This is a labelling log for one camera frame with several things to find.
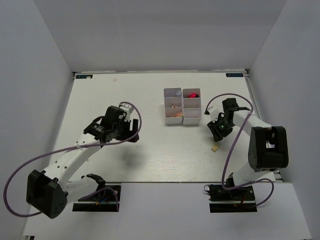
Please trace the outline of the orange thin highlighter pen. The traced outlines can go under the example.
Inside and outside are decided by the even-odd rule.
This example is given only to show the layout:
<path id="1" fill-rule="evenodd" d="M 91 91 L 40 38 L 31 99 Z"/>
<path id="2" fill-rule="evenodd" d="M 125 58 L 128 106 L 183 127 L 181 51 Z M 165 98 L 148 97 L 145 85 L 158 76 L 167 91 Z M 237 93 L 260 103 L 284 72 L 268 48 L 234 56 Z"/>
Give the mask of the orange thin highlighter pen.
<path id="1" fill-rule="evenodd" d="M 172 117 L 176 118 L 176 117 L 183 117 L 183 116 L 184 116 L 184 113 L 180 112 L 180 113 L 177 113 L 177 114 L 173 115 Z"/>

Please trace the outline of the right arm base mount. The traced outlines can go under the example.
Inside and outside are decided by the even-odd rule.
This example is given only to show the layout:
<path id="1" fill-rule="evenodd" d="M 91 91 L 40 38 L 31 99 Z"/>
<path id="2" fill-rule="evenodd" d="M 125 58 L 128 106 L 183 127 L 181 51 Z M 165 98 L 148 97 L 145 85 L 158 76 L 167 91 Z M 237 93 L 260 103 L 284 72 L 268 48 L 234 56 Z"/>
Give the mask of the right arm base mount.
<path id="1" fill-rule="evenodd" d="M 225 190 L 218 184 L 206 184 L 210 213 L 255 213 L 256 197 L 252 186 Z"/>

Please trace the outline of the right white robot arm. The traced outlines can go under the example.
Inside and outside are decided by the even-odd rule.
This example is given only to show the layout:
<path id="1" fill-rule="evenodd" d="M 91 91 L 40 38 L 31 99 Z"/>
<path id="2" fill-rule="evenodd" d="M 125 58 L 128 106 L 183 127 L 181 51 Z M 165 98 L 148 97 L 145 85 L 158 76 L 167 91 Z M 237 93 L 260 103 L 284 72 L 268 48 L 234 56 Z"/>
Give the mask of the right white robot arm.
<path id="1" fill-rule="evenodd" d="M 256 117 L 252 107 L 239 106 L 236 98 L 225 99 L 222 107 L 223 111 L 219 111 L 207 105 L 204 113 L 211 118 L 207 126 L 215 142 L 222 141 L 232 133 L 234 127 L 239 127 L 221 177 L 221 187 L 226 195 L 236 200 L 243 195 L 245 186 L 265 181 L 266 174 L 289 165 L 287 132 L 282 126 L 268 124 Z M 249 136 L 247 162 L 226 177 L 232 152 L 243 132 Z"/>

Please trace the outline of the pink black highlighter marker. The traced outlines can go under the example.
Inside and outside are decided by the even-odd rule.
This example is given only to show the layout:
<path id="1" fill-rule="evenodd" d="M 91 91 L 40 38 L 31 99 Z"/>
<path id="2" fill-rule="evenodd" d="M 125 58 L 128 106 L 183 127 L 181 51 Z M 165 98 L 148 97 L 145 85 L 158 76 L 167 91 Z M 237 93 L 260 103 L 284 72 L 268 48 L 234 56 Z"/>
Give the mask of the pink black highlighter marker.
<path id="1" fill-rule="evenodd" d="M 189 98 L 198 98 L 198 97 L 199 97 L 199 95 L 196 94 L 196 93 L 192 93 L 192 94 L 189 96 Z"/>

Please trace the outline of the small tan eraser block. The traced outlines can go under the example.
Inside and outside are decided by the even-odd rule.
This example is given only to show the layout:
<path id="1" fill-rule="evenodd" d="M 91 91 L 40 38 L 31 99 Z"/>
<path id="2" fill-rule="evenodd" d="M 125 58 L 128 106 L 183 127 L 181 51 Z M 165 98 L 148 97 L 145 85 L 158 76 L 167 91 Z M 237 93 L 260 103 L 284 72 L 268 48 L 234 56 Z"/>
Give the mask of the small tan eraser block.
<path id="1" fill-rule="evenodd" d="M 215 153 L 219 149 L 218 145 L 214 145 L 211 150 Z"/>

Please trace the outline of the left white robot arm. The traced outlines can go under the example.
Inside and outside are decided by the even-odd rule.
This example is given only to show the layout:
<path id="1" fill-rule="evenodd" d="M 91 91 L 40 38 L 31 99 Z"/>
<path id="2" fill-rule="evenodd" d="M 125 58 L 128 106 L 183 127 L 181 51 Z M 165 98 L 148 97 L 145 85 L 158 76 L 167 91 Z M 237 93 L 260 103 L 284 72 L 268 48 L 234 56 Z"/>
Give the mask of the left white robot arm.
<path id="1" fill-rule="evenodd" d="M 26 201 L 50 219 L 56 218 L 66 205 L 77 200 L 105 196 L 105 181 L 93 173 L 71 181 L 74 173 L 104 146 L 139 140 L 142 119 L 131 119 L 137 108 L 129 102 L 109 106 L 104 116 L 95 118 L 73 147 L 42 171 L 33 170 L 27 178 Z"/>

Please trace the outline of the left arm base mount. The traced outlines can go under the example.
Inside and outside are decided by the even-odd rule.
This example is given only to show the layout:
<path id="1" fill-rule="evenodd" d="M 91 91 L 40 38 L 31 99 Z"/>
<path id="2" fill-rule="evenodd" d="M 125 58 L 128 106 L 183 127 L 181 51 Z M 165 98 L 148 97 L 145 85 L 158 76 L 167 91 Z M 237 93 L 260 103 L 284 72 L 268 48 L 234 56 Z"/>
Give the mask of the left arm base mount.
<path id="1" fill-rule="evenodd" d="M 75 201 L 72 206 L 73 212 L 91 212 L 91 213 L 116 213 L 120 209 L 122 185 L 106 185 L 116 193 L 105 189 L 90 198 Z"/>

